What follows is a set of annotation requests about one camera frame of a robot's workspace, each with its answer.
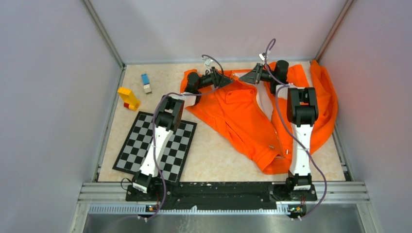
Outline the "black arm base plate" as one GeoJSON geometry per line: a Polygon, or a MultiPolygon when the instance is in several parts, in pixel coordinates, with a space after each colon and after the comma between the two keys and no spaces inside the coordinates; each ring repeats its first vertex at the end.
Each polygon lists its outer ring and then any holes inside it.
{"type": "Polygon", "coordinates": [[[183,198],[257,198],[274,201],[318,200],[314,186],[310,190],[293,190],[284,182],[181,182],[163,185],[155,182],[149,193],[128,186],[127,201],[167,201],[183,198]]]}

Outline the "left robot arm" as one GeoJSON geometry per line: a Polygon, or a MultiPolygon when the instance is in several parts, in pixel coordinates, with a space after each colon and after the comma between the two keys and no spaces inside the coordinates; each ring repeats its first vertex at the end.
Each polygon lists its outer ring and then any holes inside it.
{"type": "Polygon", "coordinates": [[[160,160],[172,134],[177,131],[184,108],[195,106],[203,95],[232,84],[233,78],[224,71],[210,68],[207,74],[196,71],[187,75],[187,83],[180,94],[169,93],[162,97],[152,119],[153,136],[142,165],[132,179],[132,187],[143,200],[154,198],[156,188],[153,178],[160,174],[160,160]]]}

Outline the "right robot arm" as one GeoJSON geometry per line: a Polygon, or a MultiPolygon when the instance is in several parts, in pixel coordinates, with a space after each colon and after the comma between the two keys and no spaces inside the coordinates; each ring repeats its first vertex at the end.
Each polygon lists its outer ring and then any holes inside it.
{"type": "Polygon", "coordinates": [[[286,179],[285,194],[291,200],[298,200],[304,192],[310,192],[314,188],[309,165],[310,141],[319,110],[315,88],[293,86],[287,81],[288,70],[289,63],[284,60],[277,61],[273,70],[266,62],[257,63],[251,71],[240,76],[239,80],[249,84],[270,84],[281,123],[293,139],[292,163],[286,179]],[[286,115],[291,130],[286,126],[278,105],[278,96],[283,90],[287,91],[286,115]]]}

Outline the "orange fleece jacket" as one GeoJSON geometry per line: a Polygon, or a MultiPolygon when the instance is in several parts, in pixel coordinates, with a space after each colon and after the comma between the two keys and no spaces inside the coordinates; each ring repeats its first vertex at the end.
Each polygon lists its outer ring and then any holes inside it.
{"type": "MultiPolygon", "coordinates": [[[[311,135],[310,151],[316,152],[331,137],[338,114],[338,98],[327,69],[312,61],[311,85],[315,88],[319,116],[311,135]]],[[[255,86],[240,82],[236,70],[226,76],[234,82],[211,94],[203,95],[188,111],[226,138],[241,154],[252,160],[265,174],[282,174],[289,171],[292,162],[292,137],[287,133],[277,110],[266,116],[258,104],[255,86]]],[[[270,86],[265,85],[265,95],[275,106],[270,86]]],[[[278,97],[278,105],[286,126],[286,100],[278,97]]]]}

